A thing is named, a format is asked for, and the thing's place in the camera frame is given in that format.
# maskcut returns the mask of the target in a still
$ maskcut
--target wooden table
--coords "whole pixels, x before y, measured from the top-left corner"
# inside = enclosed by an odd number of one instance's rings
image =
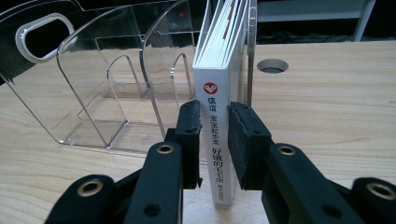
[[[281,74],[255,70],[253,108],[275,142],[301,148],[329,179],[350,188],[376,176],[396,184],[396,42],[258,46]],[[0,88],[0,223],[42,223],[71,183],[116,181],[144,156],[55,143],[7,85]],[[214,205],[204,184],[185,190],[185,223],[266,223],[258,191],[236,187],[233,206]]]

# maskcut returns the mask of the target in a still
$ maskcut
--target round hole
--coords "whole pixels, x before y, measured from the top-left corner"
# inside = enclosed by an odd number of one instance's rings
[[[168,145],[160,146],[157,148],[157,151],[161,154],[168,154],[168,153],[173,152],[173,150],[174,150],[174,148],[172,146],[168,146]]]
[[[324,205],[322,207],[322,210],[329,217],[340,218],[343,215],[338,208],[336,208],[332,205]]]
[[[264,73],[277,74],[288,70],[289,65],[279,59],[266,59],[257,63],[257,68]]]
[[[103,182],[99,179],[88,180],[78,188],[78,195],[81,197],[90,197],[103,188]]]
[[[296,151],[291,147],[279,147],[277,150],[283,155],[287,155],[287,156],[292,156],[296,154]]]
[[[156,217],[160,214],[160,212],[161,212],[161,207],[157,203],[148,204],[144,210],[145,215],[148,217]]]
[[[375,196],[386,199],[386,200],[396,200],[396,193],[391,188],[378,183],[367,184],[367,189],[370,190]]]

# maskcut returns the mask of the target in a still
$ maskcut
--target book cover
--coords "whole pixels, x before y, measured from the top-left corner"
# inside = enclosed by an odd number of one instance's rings
[[[246,39],[246,0],[219,1],[208,26],[209,10],[194,56],[193,72],[201,104],[207,168],[214,203],[231,205],[235,184],[228,149],[228,109],[237,100]]]

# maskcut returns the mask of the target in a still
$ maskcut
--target clear acrylic organizer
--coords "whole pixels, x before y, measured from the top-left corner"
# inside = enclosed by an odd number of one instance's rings
[[[193,33],[187,0],[34,1],[0,15],[0,76],[58,143],[144,152],[195,97]]]

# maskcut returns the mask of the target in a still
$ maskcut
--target red logo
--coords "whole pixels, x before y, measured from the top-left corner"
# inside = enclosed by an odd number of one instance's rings
[[[218,86],[216,86],[216,84],[213,82],[206,82],[206,84],[204,85],[204,91],[207,94],[215,94],[216,92],[218,92]]]

